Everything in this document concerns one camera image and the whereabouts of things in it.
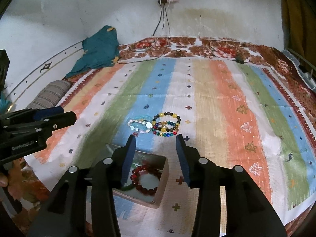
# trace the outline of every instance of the colorful blanket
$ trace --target colorful blanket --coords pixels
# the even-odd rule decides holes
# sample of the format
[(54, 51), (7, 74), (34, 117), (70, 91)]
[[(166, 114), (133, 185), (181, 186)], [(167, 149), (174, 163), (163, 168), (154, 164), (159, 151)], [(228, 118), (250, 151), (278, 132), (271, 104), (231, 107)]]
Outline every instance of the colorful blanket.
[[(316, 132), (270, 67), (161, 58), (90, 71), (77, 85), (83, 83), (64, 103), (77, 114), (75, 125), (56, 131), (46, 150), (25, 159), (51, 190), (68, 167), (89, 167), (105, 143), (124, 145), (130, 134), (138, 150), (166, 156), (170, 175), (160, 208), (115, 197), (122, 236), (191, 236), (198, 199), (198, 190), (183, 182), (175, 138), (133, 132), (127, 122), (138, 115), (180, 115), (187, 145), (219, 166), (246, 168), (284, 224), (314, 202)], [(222, 189), (222, 233), (224, 197)]]

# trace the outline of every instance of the silver screw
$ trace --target silver screw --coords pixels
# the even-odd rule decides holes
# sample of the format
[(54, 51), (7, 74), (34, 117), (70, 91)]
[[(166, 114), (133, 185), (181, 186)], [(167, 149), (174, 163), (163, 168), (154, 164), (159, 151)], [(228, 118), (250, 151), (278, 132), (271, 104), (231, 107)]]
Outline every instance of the silver screw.
[(235, 166), (235, 171), (237, 171), (238, 173), (241, 173), (244, 171), (244, 169), (242, 168), (242, 166)]
[(104, 159), (103, 164), (109, 165), (109, 164), (111, 164), (112, 162), (113, 162), (113, 160), (112, 160), (111, 158), (106, 158), (106, 159)]
[(68, 171), (70, 172), (70, 173), (74, 173), (74, 172), (76, 172), (77, 171), (77, 167), (76, 166), (71, 166), (69, 169), (68, 169)]
[(200, 164), (207, 164), (208, 163), (207, 158), (203, 158), (203, 157), (199, 158), (198, 161), (199, 161)]

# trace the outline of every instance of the pillow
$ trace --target pillow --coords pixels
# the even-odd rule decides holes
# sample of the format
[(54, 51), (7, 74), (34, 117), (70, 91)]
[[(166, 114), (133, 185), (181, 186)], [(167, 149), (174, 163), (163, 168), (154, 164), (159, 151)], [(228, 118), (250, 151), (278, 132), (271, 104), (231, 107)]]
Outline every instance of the pillow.
[(71, 85), (67, 80), (56, 80), (49, 83), (26, 108), (47, 109), (55, 107)]

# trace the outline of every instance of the open tin box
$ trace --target open tin box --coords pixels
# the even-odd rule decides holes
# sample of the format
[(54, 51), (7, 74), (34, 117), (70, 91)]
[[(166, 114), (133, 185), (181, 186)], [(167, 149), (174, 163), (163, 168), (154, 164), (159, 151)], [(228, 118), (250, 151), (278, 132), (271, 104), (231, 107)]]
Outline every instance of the open tin box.
[[(92, 166), (95, 166), (100, 160), (106, 157), (111, 157), (114, 150), (117, 148), (120, 148), (120, 146), (114, 144), (106, 144), (104, 148), (100, 150)], [(143, 206), (156, 209), (161, 203), (162, 196), (165, 191), (167, 180), (169, 177), (168, 159), (164, 156), (136, 150), (129, 175), (132, 175), (132, 170), (135, 169), (137, 166), (143, 165), (148, 165), (154, 169), (157, 169), (162, 174), (159, 181), (158, 178), (152, 174), (143, 171), (140, 172), (139, 183), (147, 189), (154, 189), (155, 187), (157, 187), (155, 195), (145, 195), (136, 190), (135, 187), (131, 188), (132, 180), (130, 179), (130, 177), (128, 177), (127, 183), (122, 189), (113, 189), (113, 194), (132, 202), (141, 204)]]

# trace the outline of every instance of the bracelet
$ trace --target bracelet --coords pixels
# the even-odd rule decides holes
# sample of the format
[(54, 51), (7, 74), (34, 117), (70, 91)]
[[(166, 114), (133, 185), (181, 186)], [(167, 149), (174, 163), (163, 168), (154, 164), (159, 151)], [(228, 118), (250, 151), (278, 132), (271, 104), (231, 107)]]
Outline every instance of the bracelet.
[(149, 166), (138, 166), (137, 168), (132, 170), (132, 175), (131, 175), (131, 180), (132, 180), (132, 184), (136, 187), (136, 190), (140, 191), (142, 194), (145, 195), (155, 195), (156, 191), (157, 191), (157, 187), (155, 187), (154, 189), (146, 189), (143, 188), (143, 186), (141, 186), (139, 183), (139, 172), (141, 172), (142, 170), (144, 171), (148, 171), (150, 174), (155, 175), (159, 181), (160, 181), (160, 177), (161, 177), (161, 173), (157, 170), (157, 169), (153, 169), (152, 167)]
[[(173, 118), (177, 119), (177, 122), (171, 122), (171, 121), (159, 121), (158, 123), (156, 123), (156, 119), (163, 117), (163, 116), (172, 116)], [(179, 131), (179, 125), (181, 122), (181, 118), (180, 116), (178, 116), (175, 113), (172, 112), (164, 112), (164, 113), (159, 113), (156, 116), (154, 116), (153, 118), (153, 134), (158, 135), (158, 136), (164, 136), (164, 137), (170, 137), (170, 136), (174, 136), (177, 134), (177, 132)], [(170, 132), (170, 133), (160, 133), (157, 132), (156, 130), (162, 131), (162, 132)]]
[[(141, 124), (141, 125), (143, 125), (143, 127), (146, 127), (147, 129), (146, 130), (140, 130), (139, 127), (131, 126), (132, 123)], [(149, 133), (150, 130), (152, 129), (152, 127), (153, 127), (153, 125), (149, 121), (144, 120), (144, 119), (140, 119), (140, 120), (130, 119), (128, 121), (127, 125), (131, 128), (131, 130), (135, 130), (136, 132), (140, 132), (141, 134)]]

